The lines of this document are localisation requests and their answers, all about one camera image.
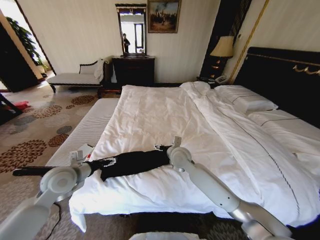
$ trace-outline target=white bedsheet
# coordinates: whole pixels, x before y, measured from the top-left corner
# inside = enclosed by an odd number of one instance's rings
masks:
[[[150,151],[156,143],[170,145],[173,136],[181,136],[181,146],[193,160],[237,196],[260,204],[284,224],[306,224],[320,212],[318,183],[300,169],[295,156],[201,82],[177,88],[123,87],[91,160]],[[91,213],[213,211],[230,217],[191,183],[188,173],[170,166],[105,182],[96,171],[73,194],[69,206],[72,221],[84,232],[83,214]]]

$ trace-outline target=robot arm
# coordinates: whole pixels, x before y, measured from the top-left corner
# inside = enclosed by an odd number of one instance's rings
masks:
[[[105,158],[84,162],[78,166],[60,166],[49,171],[40,182],[40,192],[24,200],[0,225],[0,240],[31,240],[46,223],[50,208],[81,188],[84,180],[95,170],[112,165],[115,160]]]
[[[191,181],[217,206],[242,222],[242,229],[253,240],[291,239],[290,230],[271,213],[255,203],[241,200],[218,177],[204,166],[192,161],[190,152],[180,147],[181,138],[175,137],[167,150],[170,163],[180,172],[188,172]]]

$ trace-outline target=white pillow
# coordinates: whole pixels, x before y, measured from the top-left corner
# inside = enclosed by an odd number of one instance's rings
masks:
[[[221,85],[214,90],[243,114],[278,108],[272,101],[240,85]]]
[[[284,145],[312,174],[320,177],[320,129],[282,110],[248,117]]]
[[[95,62],[93,65],[80,64],[80,72],[79,74],[94,74],[97,68],[97,63]]]
[[[96,68],[93,74],[95,79],[98,79],[100,82],[104,78],[104,61],[102,59],[98,59],[95,66]]]

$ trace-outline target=white bench cushion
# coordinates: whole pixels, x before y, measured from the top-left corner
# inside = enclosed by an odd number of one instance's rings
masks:
[[[95,146],[114,114],[118,101],[119,98],[99,99],[46,163],[46,166],[70,166],[70,151],[77,150],[83,144]]]
[[[93,74],[61,73],[46,80],[49,84],[100,84]]]
[[[97,66],[98,66],[98,61],[96,61],[95,64],[93,64],[93,65],[80,64],[79,74],[92,74],[93,75],[95,73],[95,70],[97,69]]]

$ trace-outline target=white cushion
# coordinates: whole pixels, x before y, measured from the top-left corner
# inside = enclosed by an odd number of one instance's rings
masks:
[[[94,84],[100,81],[93,74],[61,73],[46,80],[49,84]]]
[[[94,70],[94,77],[99,81],[102,81],[104,78],[104,61],[102,59],[98,59],[97,63],[95,64],[96,68]]]
[[[214,90],[243,114],[278,108],[272,101],[240,85],[221,85]]]
[[[93,65],[81,65],[80,64],[80,74],[94,74],[97,68],[98,61]]]
[[[320,177],[320,129],[282,110],[254,112],[248,117]]]

